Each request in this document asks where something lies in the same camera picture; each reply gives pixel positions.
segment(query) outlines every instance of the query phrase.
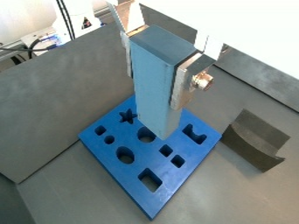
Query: white wall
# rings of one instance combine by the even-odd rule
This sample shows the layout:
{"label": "white wall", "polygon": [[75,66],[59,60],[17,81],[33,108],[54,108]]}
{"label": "white wall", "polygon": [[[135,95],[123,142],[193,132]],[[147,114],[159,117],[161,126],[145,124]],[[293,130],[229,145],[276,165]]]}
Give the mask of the white wall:
{"label": "white wall", "polygon": [[[107,3],[105,0],[93,0],[93,5],[98,10]],[[0,0],[0,43],[7,45],[51,26],[55,18],[53,0]]]}
{"label": "white wall", "polygon": [[299,80],[298,0],[141,0]]}

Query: blue base plate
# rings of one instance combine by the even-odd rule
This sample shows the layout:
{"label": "blue base plate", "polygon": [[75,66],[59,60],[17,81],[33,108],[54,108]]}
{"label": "blue base plate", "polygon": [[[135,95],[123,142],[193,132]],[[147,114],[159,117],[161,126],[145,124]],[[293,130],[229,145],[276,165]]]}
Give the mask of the blue base plate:
{"label": "blue base plate", "polygon": [[185,109],[178,130],[159,139],[138,121],[133,96],[79,138],[153,220],[212,152],[221,133]]}

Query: gray wall panel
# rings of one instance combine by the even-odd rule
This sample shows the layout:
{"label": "gray wall panel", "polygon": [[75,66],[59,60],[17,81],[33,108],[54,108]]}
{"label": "gray wall panel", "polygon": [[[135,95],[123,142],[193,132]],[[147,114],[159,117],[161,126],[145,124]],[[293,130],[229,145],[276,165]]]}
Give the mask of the gray wall panel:
{"label": "gray wall panel", "polygon": [[299,111],[299,80],[294,76],[234,48],[229,49],[217,65],[286,106]]}
{"label": "gray wall panel", "polygon": [[2,73],[0,172],[14,182],[50,162],[134,93],[126,70],[113,24]]}

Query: square hole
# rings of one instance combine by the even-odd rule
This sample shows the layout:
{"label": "square hole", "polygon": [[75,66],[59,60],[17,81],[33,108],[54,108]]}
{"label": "square hole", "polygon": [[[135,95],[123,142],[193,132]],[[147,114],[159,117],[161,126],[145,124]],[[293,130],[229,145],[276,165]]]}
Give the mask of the square hole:
{"label": "square hole", "polygon": [[154,172],[146,168],[143,172],[139,174],[138,178],[143,182],[147,189],[154,193],[159,186],[162,185],[163,181],[157,177]]}
{"label": "square hole", "polygon": [[177,155],[174,158],[173,158],[173,164],[178,167],[178,168],[182,168],[184,164],[185,164],[185,159]]}
{"label": "square hole", "polygon": [[107,132],[107,129],[105,126],[99,125],[95,129],[95,132],[99,136],[102,136]]}
{"label": "square hole", "polygon": [[159,151],[167,158],[174,152],[173,148],[167,144],[163,146],[163,148]]}

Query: blue rectangular block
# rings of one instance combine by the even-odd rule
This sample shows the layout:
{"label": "blue rectangular block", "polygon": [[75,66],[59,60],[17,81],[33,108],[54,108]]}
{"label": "blue rectangular block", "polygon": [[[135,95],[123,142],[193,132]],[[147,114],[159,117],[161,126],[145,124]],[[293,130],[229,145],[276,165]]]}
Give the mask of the blue rectangular block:
{"label": "blue rectangular block", "polygon": [[155,25],[130,41],[138,118],[166,139],[178,128],[182,115],[182,110],[170,106],[177,67],[197,49]]}

